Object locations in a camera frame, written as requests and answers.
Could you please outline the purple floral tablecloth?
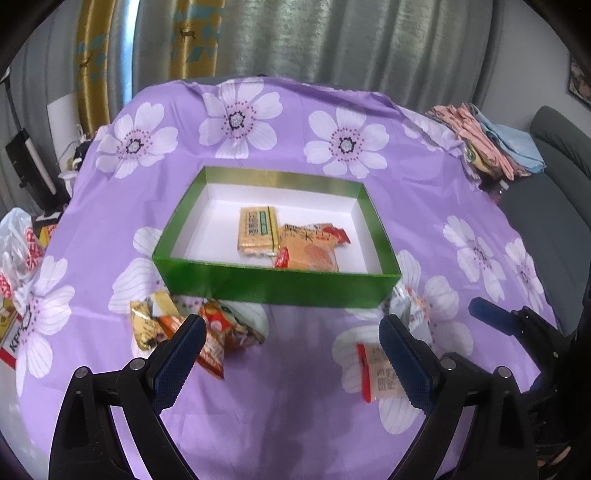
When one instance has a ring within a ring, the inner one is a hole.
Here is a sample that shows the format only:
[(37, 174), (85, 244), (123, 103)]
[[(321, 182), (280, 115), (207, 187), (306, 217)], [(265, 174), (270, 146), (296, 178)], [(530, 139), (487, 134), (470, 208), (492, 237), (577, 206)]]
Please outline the purple floral tablecloth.
[[(386, 96), (274, 78), (171, 82), (127, 104), (91, 145), (32, 290), (16, 368), (32, 441), (51, 448), (79, 366), (123, 367), (138, 352), (129, 305), (158, 290), (155, 245), (207, 166), (359, 181), (404, 282), (430, 315), (428, 343), (485, 369), (537, 368), (519, 343), (472, 318), (482, 296), (507, 309), (551, 307), (533, 245), (468, 181), (457, 144)], [(223, 380), (191, 372), (163, 420), (203, 479), (384, 479), (423, 421), (404, 396), (363, 402), (356, 342), (375, 310), (243, 305), (269, 332), (228, 360)]]

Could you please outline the silver white snack packet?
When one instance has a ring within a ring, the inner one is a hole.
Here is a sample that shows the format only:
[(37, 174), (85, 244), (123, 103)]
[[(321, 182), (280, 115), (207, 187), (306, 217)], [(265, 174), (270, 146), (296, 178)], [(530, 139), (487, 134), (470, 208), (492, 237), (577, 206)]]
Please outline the silver white snack packet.
[(398, 316), (410, 333), (418, 340), (432, 346), (430, 307), (411, 287), (399, 281), (394, 287), (389, 313)]

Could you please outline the black floor stand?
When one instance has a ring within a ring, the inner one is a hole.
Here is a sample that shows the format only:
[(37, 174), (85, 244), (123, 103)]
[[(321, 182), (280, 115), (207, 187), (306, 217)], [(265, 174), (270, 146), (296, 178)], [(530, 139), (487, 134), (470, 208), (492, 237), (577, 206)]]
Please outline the black floor stand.
[(5, 87), (10, 114), (16, 126), (16, 134), (8, 142), (5, 149), (19, 178), (19, 186), (28, 191), (42, 211), (57, 210), (60, 205), (57, 187), (37, 152), (29, 133), (21, 125), (18, 118), (11, 91), (10, 68), (7, 68), (3, 74), (1, 84)]

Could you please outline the red white snack packet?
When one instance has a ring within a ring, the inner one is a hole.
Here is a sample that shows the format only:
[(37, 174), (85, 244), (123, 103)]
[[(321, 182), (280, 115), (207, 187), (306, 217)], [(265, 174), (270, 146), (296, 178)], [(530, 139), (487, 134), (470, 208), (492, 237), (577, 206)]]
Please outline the red white snack packet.
[(379, 344), (356, 344), (361, 366), (362, 396), (367, 403), (376, 400), (404, 397), (398, 375)]

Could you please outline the grey curtain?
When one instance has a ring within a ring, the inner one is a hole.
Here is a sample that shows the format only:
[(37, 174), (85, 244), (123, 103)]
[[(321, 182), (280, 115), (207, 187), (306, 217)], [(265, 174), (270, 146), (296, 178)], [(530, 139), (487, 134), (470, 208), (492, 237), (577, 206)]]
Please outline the grey curtain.
[(379, 91), (424, 112), (481, 103), (499, 50), (500, 1), (223, 1), (214, 83), (277, 76)]

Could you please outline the soda cracker packet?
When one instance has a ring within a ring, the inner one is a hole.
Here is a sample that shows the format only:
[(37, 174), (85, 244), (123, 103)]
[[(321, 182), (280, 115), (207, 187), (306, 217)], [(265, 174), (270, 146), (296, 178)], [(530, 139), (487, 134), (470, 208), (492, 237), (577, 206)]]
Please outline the soda cracker packet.
[(240, 209), (238, 251), (245, 255), (273, 257), (279, 248), (276, 209), (270, 206)]

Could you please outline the gold wrapped snack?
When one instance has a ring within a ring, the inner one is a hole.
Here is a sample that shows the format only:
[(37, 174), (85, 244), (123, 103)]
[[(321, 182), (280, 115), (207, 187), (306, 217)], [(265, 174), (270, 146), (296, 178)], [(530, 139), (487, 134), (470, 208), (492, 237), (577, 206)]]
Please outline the gold wrapped snack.
[(129, 321), (134, 338), (132, 347), (140, 356), (146, 356), (172, 337), (183, 319), (168, 292), (158, 290), (144, 300), (130, 302)]

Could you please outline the red white carton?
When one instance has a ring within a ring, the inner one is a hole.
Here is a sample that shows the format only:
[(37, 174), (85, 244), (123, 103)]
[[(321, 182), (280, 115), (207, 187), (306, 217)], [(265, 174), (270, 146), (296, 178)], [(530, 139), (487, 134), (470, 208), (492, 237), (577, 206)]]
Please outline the red white carton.
[(9, 299), (3, 299), (1, 305), (1, 327), (0, 327), (0, 359), (12, 370), (16, 368), (19, 340), (21, 331), (30, 322), (30, 311), (27, 310), (21, 316)]

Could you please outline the grey sofa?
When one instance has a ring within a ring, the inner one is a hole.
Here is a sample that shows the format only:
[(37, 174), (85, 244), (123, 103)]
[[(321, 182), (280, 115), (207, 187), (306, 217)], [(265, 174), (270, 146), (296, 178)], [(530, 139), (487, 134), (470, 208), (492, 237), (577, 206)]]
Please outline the grey sofa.
[(557, 110), (541, 107), (530, 134), (546, 168), (519, 180), (500, 207), (521, 235), (560, 330), (579, 323), (590, 271), (590, 138)]

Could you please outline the large orange rice snack bag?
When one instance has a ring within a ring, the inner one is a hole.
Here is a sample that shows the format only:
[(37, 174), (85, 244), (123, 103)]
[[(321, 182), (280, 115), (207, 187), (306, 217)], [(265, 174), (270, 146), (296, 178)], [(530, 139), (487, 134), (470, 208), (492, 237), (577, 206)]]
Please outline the large orange rice snack bag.
[(277, 269), (338, 272), (335, 246), (338, 239), (331, 233), (293, 225), (279, 230), (279, 251), (273, 266)]

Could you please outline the green cardboard box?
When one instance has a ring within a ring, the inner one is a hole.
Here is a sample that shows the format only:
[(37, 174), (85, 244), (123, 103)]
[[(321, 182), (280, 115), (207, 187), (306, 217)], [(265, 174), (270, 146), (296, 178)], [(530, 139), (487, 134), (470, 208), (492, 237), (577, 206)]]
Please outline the green cardboard box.
[(386, 229), (360, 182), (205, 166), (152, 260), (174, 294), (374, 308), (401, 278)]

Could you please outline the orange red snack packet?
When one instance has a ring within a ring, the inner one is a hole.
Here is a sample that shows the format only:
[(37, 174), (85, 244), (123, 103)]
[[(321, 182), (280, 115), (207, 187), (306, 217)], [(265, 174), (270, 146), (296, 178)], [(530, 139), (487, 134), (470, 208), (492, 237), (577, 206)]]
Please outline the orange red snack packet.
[(207, 300), (197, 315), (204, 319), (206, 333), (195, 363), (219, 380), (224, 379), (226, 353), (263, 344), (269, 336), (269, 319), (256, 304)]

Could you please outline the white plastic bag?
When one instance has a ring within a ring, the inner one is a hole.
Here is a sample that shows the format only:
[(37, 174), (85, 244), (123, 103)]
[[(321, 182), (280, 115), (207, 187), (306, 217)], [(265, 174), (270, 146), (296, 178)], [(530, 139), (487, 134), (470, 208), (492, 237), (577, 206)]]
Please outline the white plastic bag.
[(20, 315), (26, 311), (32, 279), (43, 255), (31, 216), (21, 208), (10, 210), (1, 220), (1, 293)]

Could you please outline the gold patterned curtain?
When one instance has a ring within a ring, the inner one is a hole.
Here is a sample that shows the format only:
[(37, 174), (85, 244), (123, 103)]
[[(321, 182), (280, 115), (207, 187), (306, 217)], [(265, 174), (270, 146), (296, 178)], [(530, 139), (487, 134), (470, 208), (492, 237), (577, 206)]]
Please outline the gold patterned curtain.
[(215, 74), (224, 3), (81, 1), (75, 61), (82, 128), (111, 122), (142, 89)]

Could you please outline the framed wall picture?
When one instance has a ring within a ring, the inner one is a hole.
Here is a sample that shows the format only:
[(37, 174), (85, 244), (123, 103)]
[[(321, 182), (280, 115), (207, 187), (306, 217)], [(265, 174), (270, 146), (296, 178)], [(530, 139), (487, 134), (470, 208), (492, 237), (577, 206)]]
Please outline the framed wall picture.
[(568, 91), (588, 109), (591, 108), (591, 87), (573, 56), (570, 56)]

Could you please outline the red bubble tea snack packet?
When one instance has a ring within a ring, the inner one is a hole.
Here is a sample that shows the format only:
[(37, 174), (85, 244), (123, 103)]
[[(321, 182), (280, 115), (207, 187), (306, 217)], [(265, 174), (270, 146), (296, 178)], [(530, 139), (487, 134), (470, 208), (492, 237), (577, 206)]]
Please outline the red bubble tea snack packet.
[(348, 234), (346, 234), (346, 231), (344, 229), (335, 227), (332, 224), (322, 224), (320, 227), (320, 231), (322, 233), (327, 233), (329, 235), (332, 235), (332, 237), (335, 237), (335, 241), (338, 244), (351, 243), (351, 240), (349, 240), (349, 236)]

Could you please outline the pile of folded clothes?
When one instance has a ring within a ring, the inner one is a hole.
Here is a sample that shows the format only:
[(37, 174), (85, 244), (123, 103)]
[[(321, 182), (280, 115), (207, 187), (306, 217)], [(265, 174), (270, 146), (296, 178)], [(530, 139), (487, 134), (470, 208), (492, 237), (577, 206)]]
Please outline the pile of folded clothes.
[(514, 181), (542, 173), (546, 168), (529, 133), (493, 123), (474, 104), (438, 105), (427, 115), (463, 140), (469, 163), (491, 178)]

